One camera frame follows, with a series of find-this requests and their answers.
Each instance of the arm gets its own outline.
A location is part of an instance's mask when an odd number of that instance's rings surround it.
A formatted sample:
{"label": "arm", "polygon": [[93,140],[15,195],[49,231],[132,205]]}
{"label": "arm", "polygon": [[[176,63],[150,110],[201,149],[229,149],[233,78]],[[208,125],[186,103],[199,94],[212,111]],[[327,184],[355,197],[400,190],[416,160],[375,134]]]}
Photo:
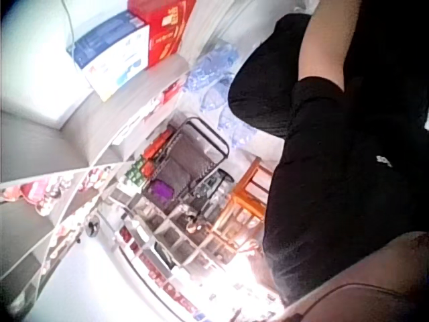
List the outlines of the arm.
{"label": "arm", "polygon": [[344,90],[343,65],[361,0],[321,0],[302,41],[298,80],[326,78]]}

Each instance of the display rack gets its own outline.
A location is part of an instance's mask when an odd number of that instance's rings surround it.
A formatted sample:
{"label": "display rack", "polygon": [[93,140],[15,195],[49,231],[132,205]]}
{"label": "display rack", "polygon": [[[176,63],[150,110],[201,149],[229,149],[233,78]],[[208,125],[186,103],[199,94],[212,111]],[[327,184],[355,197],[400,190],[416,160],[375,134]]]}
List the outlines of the display rack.
{"label": "display rack", "polygon": [[133,77],[105,103],[92,93],[60,130],[1,112],[0,189],[45,176],[74,174],[71,187],[47,217],[41,217],[34,206],[21,199],[0,205],[2,300],[9,306],[19,295],[25,295],[25,305],[15,312],[16,316],[31,309],[71,247],[60,251],[58,260],[42,277],[52,232],[107,187],[80,193],[78,188],[85,176],[93,168],[112,166],[113,178],[130,165],[136,148],[175,110],[177,97],[144,118],[119,146],[112,146],[112,141],[130,119],[188,69],[185,59],[176,54]]}

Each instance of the water bottle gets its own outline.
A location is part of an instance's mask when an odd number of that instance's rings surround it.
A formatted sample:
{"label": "water bottle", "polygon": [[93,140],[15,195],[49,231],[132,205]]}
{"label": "water bottle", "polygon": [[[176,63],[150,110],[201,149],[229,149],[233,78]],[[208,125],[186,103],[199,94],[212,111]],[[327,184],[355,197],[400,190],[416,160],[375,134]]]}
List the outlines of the water bottle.
{"label": "water bottle", "polygon": [[228,104],[228,92],[233,79],[233,75],[228,73],[219,82],[215,83],[204,95],[200,111],[203,113],[214,111]]}
{"label": "water bottle", "polygon": [[231,138],[231,147],[236,149],[245,146],[252,140],[256,132],[257,129],[241,121],[234,129],[233,137]]}
{"label": "water bottle", "polygon": [[223,133],[225,133],[229,138],[233,136],[234,128],[241,122],[239,118],[237,118],[228,105],[225,105],[221,115],[219,116],[219,122],[217,124],[217,129]]}
{"label": "water bottle", "polygon": [[221,112],[217,128],[230,141],[232,149],[245,146],[257,133],[257,129],[236,117],[228,105]]}
{"label": "water bottle", "polygon": [[217,46],[197,62],[190,72],[184,88],[194,93],[209,86],[220,79],[238,58],[239,53],[232,45],[224,43]]}

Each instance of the wall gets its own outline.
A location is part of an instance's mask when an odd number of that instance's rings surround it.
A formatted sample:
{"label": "wall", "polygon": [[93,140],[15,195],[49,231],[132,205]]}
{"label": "wall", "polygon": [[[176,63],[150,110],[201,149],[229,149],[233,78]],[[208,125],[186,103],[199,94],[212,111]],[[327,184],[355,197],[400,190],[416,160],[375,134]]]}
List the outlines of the wall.
{"label": "wall", "polygon": [[[65,0],[75,38],[126,9],[127,0]],[[59,128],[92,91],[66,47],[60,0],[16,1],[1,25],[1,95],[6,111]]]}

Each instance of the red box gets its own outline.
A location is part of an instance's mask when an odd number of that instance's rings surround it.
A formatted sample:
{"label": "red box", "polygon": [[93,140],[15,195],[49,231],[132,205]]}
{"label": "red box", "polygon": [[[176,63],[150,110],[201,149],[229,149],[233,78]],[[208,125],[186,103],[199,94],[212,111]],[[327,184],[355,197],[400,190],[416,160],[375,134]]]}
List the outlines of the red box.
{"label": "red box", "polygon": [[128,10],[150,26],[149,67],[177,52],[196,0],[128,0]]}

